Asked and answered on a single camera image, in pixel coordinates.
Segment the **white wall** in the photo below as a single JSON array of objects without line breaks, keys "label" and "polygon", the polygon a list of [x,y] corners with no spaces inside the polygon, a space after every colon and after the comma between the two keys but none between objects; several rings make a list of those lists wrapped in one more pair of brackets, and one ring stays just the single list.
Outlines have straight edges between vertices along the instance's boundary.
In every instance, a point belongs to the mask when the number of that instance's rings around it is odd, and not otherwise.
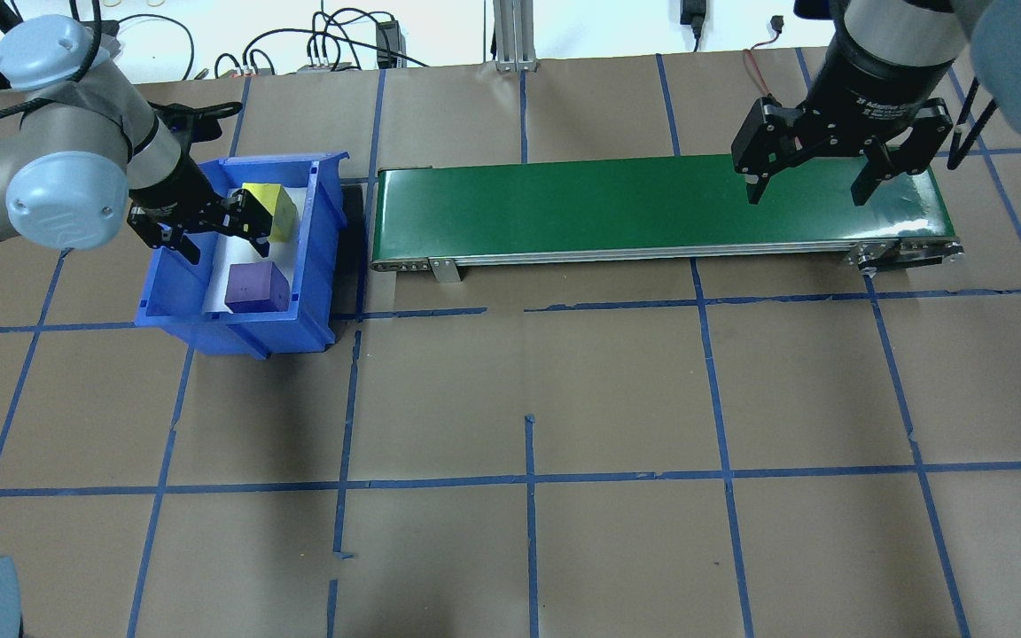
[{"label": "white wall", "polygon": [[[15,0],[23,16],[44,13],[68,15],[67,0]],[[329,0],[327,10],[343,7]],[[709,20],[700,49],[733,50],[769,40],[769,18],[786,16],[786,30],[777,45],[820,47],[830,41],[833,26],[794,17],[793,0],[709,0]],[[78,0],[82,16],[91,15],[90,1]],[[391,11],[400,20],[409,56],[427,64],[475,64],[487,59],[490,0],[366,0],[366,10]],[[279,28],[307,29],[317,0],[165,0],[149,7],[147,0],[121,0],[102,8],[106,19],[131,13],[157,12],[186,23],[195,37],[195,65],[191,73],[210,68],[218,53],[239,55],[252,37]],[[692,33],[678,23],[680,0],[535,0],[535,49],[539,57],[612,57],[692,50]],[[187,37],[178,26],[163,20],[135,20],[121,24],[125,51],[117,64],[134,82],[178,80],[187,65]],[[371,23],[348,26],[353,40],[376,42]],[[279,34],[258,47],[273,57],[279,73],[306,64],[305,34]],[[361,50],[361,62],[374,65],[372,51]]]}]

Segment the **purple cube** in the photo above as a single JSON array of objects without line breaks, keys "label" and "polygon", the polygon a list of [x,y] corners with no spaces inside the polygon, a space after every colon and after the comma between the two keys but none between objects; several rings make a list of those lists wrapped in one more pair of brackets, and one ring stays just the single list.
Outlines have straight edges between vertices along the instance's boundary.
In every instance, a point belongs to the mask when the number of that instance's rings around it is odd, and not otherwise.
[{"label": "purple cube", "polygon": [[224,303],[232,312],[281,312],[291,305],[291,286],[272,261],[232,263]]}]

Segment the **green conveyor belt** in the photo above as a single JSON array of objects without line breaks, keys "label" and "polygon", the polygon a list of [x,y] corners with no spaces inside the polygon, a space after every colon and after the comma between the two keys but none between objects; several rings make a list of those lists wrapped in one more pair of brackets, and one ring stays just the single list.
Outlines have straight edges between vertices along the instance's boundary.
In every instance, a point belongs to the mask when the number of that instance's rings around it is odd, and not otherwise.
[{"label": "green conveyor belt", "polygon": [[388,170],[373,267],[847,250],[864,239],[956,239],[930,171],[884,183],[865,206],[863,158],[819,158],[746,203],[729,156]]}]

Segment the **yellow block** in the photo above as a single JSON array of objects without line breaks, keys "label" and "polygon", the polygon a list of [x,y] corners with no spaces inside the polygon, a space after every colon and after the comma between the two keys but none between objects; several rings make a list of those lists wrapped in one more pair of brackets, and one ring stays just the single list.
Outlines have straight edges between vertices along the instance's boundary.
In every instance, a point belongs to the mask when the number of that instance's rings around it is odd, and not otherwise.
[{"label": "yellow block", "polygon": [[243,189],[254,195],[258,202],[266,206],[273,219],[271,241],[289,242],[294,238],[294,222],[297,220],[297,206],[283,189],[283,185],[252,185],[248,182]]}]

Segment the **brown paper floor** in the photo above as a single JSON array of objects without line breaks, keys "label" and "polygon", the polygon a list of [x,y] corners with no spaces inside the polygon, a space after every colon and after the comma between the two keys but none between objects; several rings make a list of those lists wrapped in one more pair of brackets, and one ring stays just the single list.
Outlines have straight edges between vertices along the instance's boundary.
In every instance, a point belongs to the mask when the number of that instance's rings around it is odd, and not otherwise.
[{"label": "brown paper floor", "polygon": [[[784,104],[823,56],[757,54]],[[245,102],[201,160],[348,150],[370,202],[392,166],[724,153],[756,96],[736,52],[143,91]],[[1021,137],[982,138],[935,169],[954,265],[353,263],[338,343],[262,362],[131,327],[130,233],[0,244],[29,633],[1021,635]]]}]

